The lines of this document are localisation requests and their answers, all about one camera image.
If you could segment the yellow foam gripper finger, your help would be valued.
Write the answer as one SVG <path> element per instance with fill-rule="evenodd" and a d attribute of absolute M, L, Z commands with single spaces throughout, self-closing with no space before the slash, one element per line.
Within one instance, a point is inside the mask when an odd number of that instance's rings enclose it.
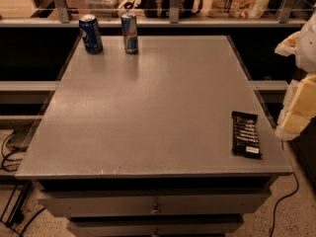
<path fill-rule="evenodd" d="M 276 137 L 290 141 L 299 136 L 316 117 L 316 75 L 307 75 L 300 81 L 292 79 L 287 86 L 279 113 Z"/>

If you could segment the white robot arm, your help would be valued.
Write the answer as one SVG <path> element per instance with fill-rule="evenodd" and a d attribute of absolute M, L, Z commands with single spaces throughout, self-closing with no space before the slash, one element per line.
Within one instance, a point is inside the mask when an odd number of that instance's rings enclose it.
<path fill-rule="evenodd" d="M 290 81 L 278 115 L 276 137 L 290 141 L 316 117 L 316 15 L 279 43 L 275 53 L 294 54 L 296 66 L 307 73 L 303 79 Z"/>

